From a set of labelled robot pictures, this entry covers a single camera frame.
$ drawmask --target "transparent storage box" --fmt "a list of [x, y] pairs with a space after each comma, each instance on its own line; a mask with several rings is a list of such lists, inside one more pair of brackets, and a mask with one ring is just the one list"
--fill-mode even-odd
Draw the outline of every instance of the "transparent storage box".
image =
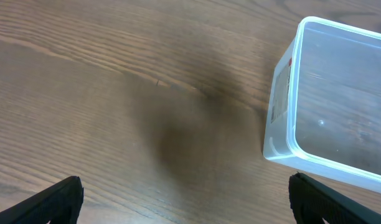
[[301, 21], [275, 68], [264, 156], [381, 193], [381, 34]]

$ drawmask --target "plastic container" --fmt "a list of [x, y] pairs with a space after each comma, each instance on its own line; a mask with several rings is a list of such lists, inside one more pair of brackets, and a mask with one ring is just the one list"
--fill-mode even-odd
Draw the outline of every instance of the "plastic container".
[[264, 156], [381, 193], [381, 34], [301, 21], [275, 67]]

